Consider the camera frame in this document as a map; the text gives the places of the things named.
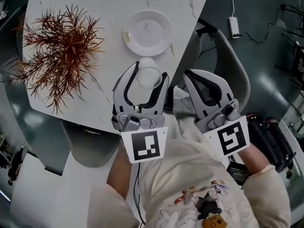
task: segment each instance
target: person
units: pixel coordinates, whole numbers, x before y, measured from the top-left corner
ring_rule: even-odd
[[[9,185],[12,186],[13,185],[13,181],[15,181],[17,179],[20,167],[21,167],[21,158],[22,158],[22,153],[23,153],[23,145],[21,146],[20,150],[15,153],[15,155],[13,156],[12,160],[11,160],[11,166],[9,169]]]
[[[254,145],[238,152],[252,173],[243,189],[194,125],[194,118],[166,114],[169,126],[164,158],[142,162],[139,190],[145,223],[126,202],[132,165],[120,147],[106,186],[94,184],[88,228],[289,228],[286,188]]]

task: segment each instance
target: dark floor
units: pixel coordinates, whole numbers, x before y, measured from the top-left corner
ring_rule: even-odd
[[[296,96],[294,84],[285,74],[275,69],[275,65],[291,67],[294,59],[294,47],[288,39],[282,37],[286,29],[295,31],[300,27],[300,19],[290,12],[277,9],[280,4],[298,5],[299,0],[234,0],[240,34],[247,32],[258,42],[265,39],[268,23],[278,16],[276,26],[270,25],[270,33],[265,43],[257,45],[247,35],[230,39],[230,43],[243,64],[251,84],[249,102],[243,113],[256,112],[264,117],[280,120]],[[207,0],[201,18],[208,21],[229,38],[228,17],[232,14],[232,0]],[[299,37],[287,34],[294,41]],[[208,36],[202,39],[202,51],[214,47]],[[216,50],[205,52],[199,58],[195,68],[214,71]]]

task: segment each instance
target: white table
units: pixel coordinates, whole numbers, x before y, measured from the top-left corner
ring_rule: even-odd
[[[97,54],[99,65],[94,76],[87,74],[85,86],[81,95],[75,93],[74,99],[65,100],[67,108],[62,105],[63,112],[53,112],[47,108],[50,102],[35,99],[28,90],[28,98],[33,109],[70,121],[76,124],[115,133],[111,124],[113,109],[112,89],[122,73],[141,56],[134,54],[123,41],[125,21],[141,10],[156,10],[169,18],[173,25],[174,36],[171,47],[164,53],[154,57],[161,71],[166,71],[172,79],[181,60],[187,43],[191,37],[206,0],[29,0],[26,17],[28,23],[41,17],[41,11],[51,7],[56,11],[65,11],[65,5],[78,5],[88,11],[88,15],[101,18],[97,36],[105,38],[101,50],[106,53]],[[31,55],[29,47],[23,49],[23,56],[28,59]],[[129,98],[135,103],[145,103],[149,92],[133,84]],[[48,91],[39,92],[41,99],[48,96]]]

